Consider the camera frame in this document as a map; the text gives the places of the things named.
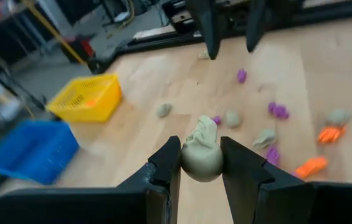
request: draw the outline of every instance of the cable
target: cable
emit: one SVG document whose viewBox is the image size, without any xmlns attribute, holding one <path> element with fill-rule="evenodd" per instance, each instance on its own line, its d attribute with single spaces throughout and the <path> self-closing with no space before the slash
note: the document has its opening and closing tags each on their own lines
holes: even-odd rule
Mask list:
<svg viewBox="0 0 352 224">
<path fill-rule="evenodd" d="M 132 22 L 132 20 L 134 19 L 134 16 L 135 16 L 135 8 L 134 8 L 134 4 L 133 4 L 133 1 L 132 0 L 128 0 L 129 2 L 129 5 L 130 5 L 130 9 L 131 9 L 131 16 L 130 18 L 125 21 L 125 22 L 122 22 L 120 26 L 117 27 L 118 30 L 120 29 L 123 29 L 125 28 L 129 23 Z M 107 35 L 107 38 L 110 38 L 111 36 L 113 36 L 116 32 L 110 32 L 108 35 Z"/>
<path fill-rule="evenodd" d="M 62 36 L 56 31 L 55 28 L 52 27 L 49 21 L 45 19 L 45 17 L 34 7 L 34 4 L 30 2 L 30 0 L 22 0 L 22 2 L 25 4 L 25 6 L 31 11 L 33 16 L 35 16 L 44 26 L 47 28 L 50 33 L 68 50 L 72 56 L 76 58 L 76 60 L 82 64 L 85 65 L 86 62 L 83 61 L 83 59 L 75 52 L 71 46 L 69 46 L 68 43 L 62 38 Z"/>
<path fill-rule="evenodd" d="M 27 112 L 29 112 L 29 114 L 31 115 L 31 119 L 32 119 L 32 120 L 35 120 L 36 117 L 34 116 L 32 110 L 26 105 L 25 102 L 22 102 L 22 104 L 24 105 L 24 107 L 25 107 L 25 109 L 27 110 Z"/>
</svg>

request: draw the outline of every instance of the blue plastic bin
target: blue plastic bin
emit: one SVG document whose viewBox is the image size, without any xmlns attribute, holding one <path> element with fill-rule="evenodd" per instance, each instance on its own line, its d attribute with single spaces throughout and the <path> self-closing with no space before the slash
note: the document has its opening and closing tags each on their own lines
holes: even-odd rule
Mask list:
<svg viewBox="0 0 352 224">
<path fill-rule="evenodd" d="M 66 123 L 25 121 L 0 142 L 0 174 L 52 184 L 78 148 Z"/>
</svg>

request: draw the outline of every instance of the yellow plastic crate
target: yellow plastic crate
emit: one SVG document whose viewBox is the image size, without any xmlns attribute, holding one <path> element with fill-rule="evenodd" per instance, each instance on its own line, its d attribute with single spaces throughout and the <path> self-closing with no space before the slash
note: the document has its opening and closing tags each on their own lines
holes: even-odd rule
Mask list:
<svg viewBox="0 0 352 224">
<path fill-rule="evenodd" d="M 47 105 L 64 121 L 106 121 L 121 100 L 117 75 L 97 75 L 70 81 Z"/>
</svg>

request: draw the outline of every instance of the orange clay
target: orange clay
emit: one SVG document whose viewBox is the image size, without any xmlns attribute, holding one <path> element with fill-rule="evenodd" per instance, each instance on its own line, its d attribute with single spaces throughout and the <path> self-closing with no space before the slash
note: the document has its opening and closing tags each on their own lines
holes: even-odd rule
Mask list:
<svg viewBox="0 0 352 224">
<path fill-rule="evenodd" d="M 318 136 L 318 141 L 322 144 L 335 142 L 343 133 L 345 133 L 345 131 L 346 127 L 325 127 Z"/>
<path fill-rule="evenodd" d="M 317 158 L 312 158 L 307 160 L 307 162 L 304 165 L 298 167 L 295 170 L 295 173 L 299 178 L 303 179 L 308 177 L 311 174 L 314 174 L 324 169 L 327 165 L 328 165 L 327 159 L 325 159 L 325 157 L 323 156 L 320 156 Z"/>
</svg>

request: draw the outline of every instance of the workbench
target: workbench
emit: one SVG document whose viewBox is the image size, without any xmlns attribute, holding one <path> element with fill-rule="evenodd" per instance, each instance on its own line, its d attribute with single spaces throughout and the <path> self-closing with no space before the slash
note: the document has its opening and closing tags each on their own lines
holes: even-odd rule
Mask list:
<svg viewBox="0 0 352 224">
<path fill-rule="evenodd" d="M 324 155 L 328 168 L 308 180 L 352 182 L 352 119 L 338 142 L 316 142 L 330 111 L 352 114 L 352 19 L 270 32 L 253 54 L 244 37 L 223 40 L 216 60 L 199 60 L 205 49 L 195 44 L 118 58 L 107 72 L 119 75 L 123 101 L 107 123 L 71 124 L 81 149 L 56 187 L 114 187 L 170 136 L 183 142 L 200 115 L 226 110 L 238 111 L 243 123 L 236 129 L 220 125 L 218 139 L 230 136 L 251 148 L 261 130 L 275 129 L 281 169 L 293 172 Z M 248 73 L 244 84 L 236 78 L 242 68 Z M 271 101 L 287 106 L 288 120 L 269 115 Z M 159 119 L 155 111 L 162 103 L 173 110 Z M 24 187 L 39 186 L 9 180 L 0 194 Z M 232 223 L 221 178 L 204 184 L 182 171 L 179 195 L 178 223 Z"/>
</svg>

